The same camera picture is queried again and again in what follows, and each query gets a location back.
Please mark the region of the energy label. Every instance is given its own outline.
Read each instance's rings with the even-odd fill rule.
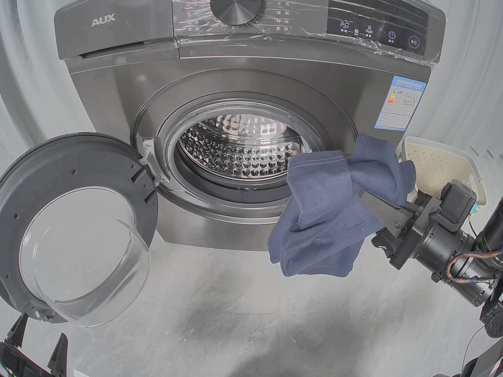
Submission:
[[[375,128],[405,131],[414,110],[418,107],[424,88],[426,88],[426,82],[393,77]]]

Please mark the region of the open door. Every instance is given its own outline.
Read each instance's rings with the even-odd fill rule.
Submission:
[[[152,173],[131,146],[49,140],[0,179],[0,296],[41,321],[106,323],[143,288],[156,223]]]

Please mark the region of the concrete floor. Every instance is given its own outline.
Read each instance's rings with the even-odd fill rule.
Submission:
[[[494,161],[477,158],[493,193],[476,229],[503,193]],[[64,332],[69,370],[90,377],[431,377],[460,372],[481,326],[479,309],[415,261],[397,271],[369,240],[345,279],[285,278],[265,252],[174,245],[158,235],[151,254],[147,284],[121,316],[90,329],[30,320],[25,353],[46,365]],[[18,314],[4,302],[0,314],[6,333]],[[480,331],[467,359],[492,342]]]

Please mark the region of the beige basket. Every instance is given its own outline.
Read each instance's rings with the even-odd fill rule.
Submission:
[[[484,185],[473,158],[466,152],[418,137],[406,137],[401,158],[412,160],[419,190],[440,199],[442,188],[457,179],[477,193],[477,204],[486,205]]]

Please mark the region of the transparent door window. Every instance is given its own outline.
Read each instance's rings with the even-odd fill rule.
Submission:
[[[68,192],[47,204],[26,230],[19,259],[30,291],[83,327],[126,310],[150,268],[131,207],[102,187]]]

